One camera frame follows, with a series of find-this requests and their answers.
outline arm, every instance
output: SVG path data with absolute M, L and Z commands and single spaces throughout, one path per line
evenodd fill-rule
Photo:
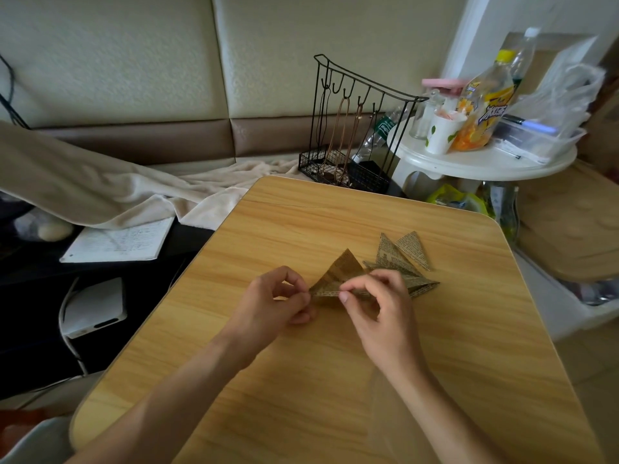
M 352 289 L 366 289 L 380 306 L 370 319 Z M 375 270 L 344 283 L 340 300 L 370 359 L 404 400 L 443 464 L 507 463 L 501 450 L 445 392 L 430 372 L 402 276 Z
M 288 299 L 274 300 L 278 296 Z M 309 301 L 307 284 L 288 267 L 259 276 L 211 342 L 67 464 L 171 462 L 236 373 L 286 324 L 315 316 Z

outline paper cup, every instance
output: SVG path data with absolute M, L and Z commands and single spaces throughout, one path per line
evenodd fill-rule
M 428 153 L 434 155 L 445 155 L 455 139 L 457 133 L 466 122 L 466 114 L 452 113 L 453 120 L 445 119 L 434 113 L 429 123 L 428 137 L 425 141 L 425 148 Z

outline brown leather trim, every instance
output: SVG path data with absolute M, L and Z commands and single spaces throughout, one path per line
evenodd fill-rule
M 358 145 L 364 138 L 368 130 L 369 114 L 364 117 L 355 134 L 353 140 L 354 145 Z M 346 119 L 346 131 L 344 148 L 348 147 L 350 132 L 352 130 L 353 121 L 355 120 L 354 113 L 350 113 Z M 322 143 L 329 143 L 333 133 L 333 126 L 336 123 L 335 116 L 328 116 L 326 124 L 326 132 Z M 260 155 L 276 155 L 279 153 L 293 153 L 307 151 L 310 144 L 310 128 L 311 116 L 302 117 L 264 117 L 257 119 L 230 119 L 232 126 L 232 135 L 236 149 L 236 156 L 260 156 Z M 341 133 L 344 119 L 340 119 L 338 124 L 339 132 Z M 314 133 L 313 147 L 316 146 L 316 137 Z
M 39 129 L 72 145 L 136 164 L 234 157 L 230 121 L 162 122 Z

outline open notebook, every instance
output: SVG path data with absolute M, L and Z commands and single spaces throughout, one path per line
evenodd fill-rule
M 60 262 L 154 260 L 173 222 L 172 217 L 126 229 L 85 227 Z

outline blanket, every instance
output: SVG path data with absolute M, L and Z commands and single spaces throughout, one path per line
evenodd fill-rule
M 259 178 L 305 179 L 296 164 L 247 161 L 173 176 L 0 121 L 0 190 L 76 225 L 122 229 L 176 215 L 217 229 Z

